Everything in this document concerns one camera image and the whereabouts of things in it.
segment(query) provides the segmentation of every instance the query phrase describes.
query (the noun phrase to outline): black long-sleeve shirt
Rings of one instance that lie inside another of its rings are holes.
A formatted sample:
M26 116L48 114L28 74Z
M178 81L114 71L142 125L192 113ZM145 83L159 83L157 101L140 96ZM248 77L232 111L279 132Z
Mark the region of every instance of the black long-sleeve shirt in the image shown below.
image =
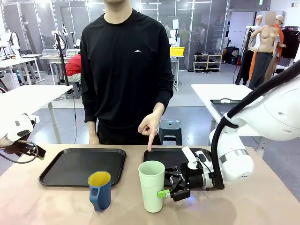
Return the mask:
M170 46L161 23L133 10L119 24L104 15L81 39L81 83L85 121L113 129L136 128L173 96Z

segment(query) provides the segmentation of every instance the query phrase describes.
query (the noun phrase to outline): man in black shirt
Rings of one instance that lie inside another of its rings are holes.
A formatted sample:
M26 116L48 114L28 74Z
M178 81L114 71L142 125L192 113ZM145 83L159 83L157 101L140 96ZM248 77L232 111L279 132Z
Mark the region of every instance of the man in black shirt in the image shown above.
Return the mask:
M173 96L170 45L162 24L104 0L106 13L81 39L81 83L90 144L160 145L162 114ZM96 132L96 120L99 120Z

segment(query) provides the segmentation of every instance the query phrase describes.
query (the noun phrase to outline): sleeve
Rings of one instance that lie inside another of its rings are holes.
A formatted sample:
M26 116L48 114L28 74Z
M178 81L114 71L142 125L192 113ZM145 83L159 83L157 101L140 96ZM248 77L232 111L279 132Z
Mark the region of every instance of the sleeve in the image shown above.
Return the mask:
M84 38L84 31L82 33L80 43L81 55L81 87L82 87L82 103L85 112L84 122L97 121L95 117L95 106L97 96L94 88L93 73L90 67L90 60L88 59L86 40Z
M158 84L155 104L160 102L165 106L165 110L173 96L173 75L171 70L170 44L164 28L159 35L158 47Z

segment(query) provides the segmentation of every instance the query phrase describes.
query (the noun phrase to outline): cup rim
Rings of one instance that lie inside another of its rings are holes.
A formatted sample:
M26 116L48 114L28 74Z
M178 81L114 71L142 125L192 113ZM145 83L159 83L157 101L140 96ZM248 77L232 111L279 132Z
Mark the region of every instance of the cup rim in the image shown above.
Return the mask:
M108 180L108 182L105 183L104 185L108 184L108 183L111 181L112 176L111 176L111 174L110 174L108 171L99 170L99 171L95 171L94 173L92 173L92 174L89 176L89 178L88 178L88 185L89 185L89 186L94 187L94 185L91 185L91 184L89 183L89 180L90 180L90 177L91 177L93 174L97 173L97 172L105 172L105 173L107 173L107 174L109 175L109 180Z
M143 164L147 163L147 162L158 162L158 163L160 163L161 165L163 165L164 170L163 170L162 172L158 173L158 174L155 174L155 175L146 175L146 174L144 174L144 173L142 173L142 172L140 171L140 167L141 167ZM146 162L141 163L141 164L139 165L138 170L139 170L139 173L141 173L143 176L146 176L146 177L155 177L155 176L161 175L162 173L165 173L165 165L164 165L163 163L159 162L159 161L156 161L156 160L150 160L150 161L146 161Z

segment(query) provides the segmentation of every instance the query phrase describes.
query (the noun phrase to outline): blue mug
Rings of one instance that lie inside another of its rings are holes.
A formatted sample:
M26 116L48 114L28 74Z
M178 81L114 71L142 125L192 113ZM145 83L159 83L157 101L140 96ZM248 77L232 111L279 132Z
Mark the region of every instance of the blue mug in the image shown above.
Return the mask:
M90 187L90 202L95 211L106 210L111 204L111 175L106 171L94 172L88 178Z

